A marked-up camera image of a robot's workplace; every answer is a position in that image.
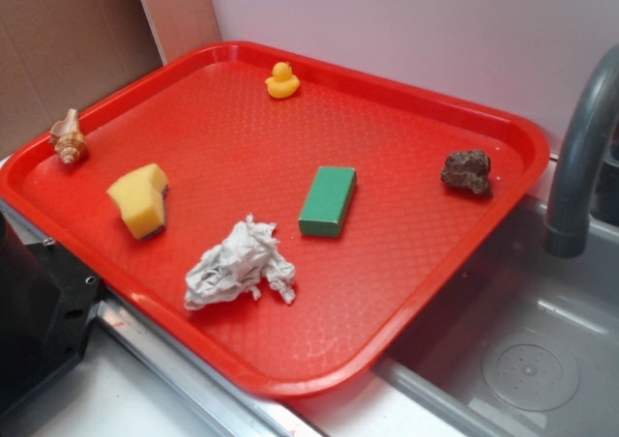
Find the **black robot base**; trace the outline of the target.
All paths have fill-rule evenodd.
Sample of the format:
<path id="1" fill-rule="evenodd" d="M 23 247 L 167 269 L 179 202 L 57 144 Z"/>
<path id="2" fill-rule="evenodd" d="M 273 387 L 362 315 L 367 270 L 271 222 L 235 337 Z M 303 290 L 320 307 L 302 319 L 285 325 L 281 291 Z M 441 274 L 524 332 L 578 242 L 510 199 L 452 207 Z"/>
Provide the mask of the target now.
<path id="1" fill-rule="evenodd" d="M 1 418 L 79 364 L 101 278 L 57 243 L 22 243 L 1 218 Z"/>

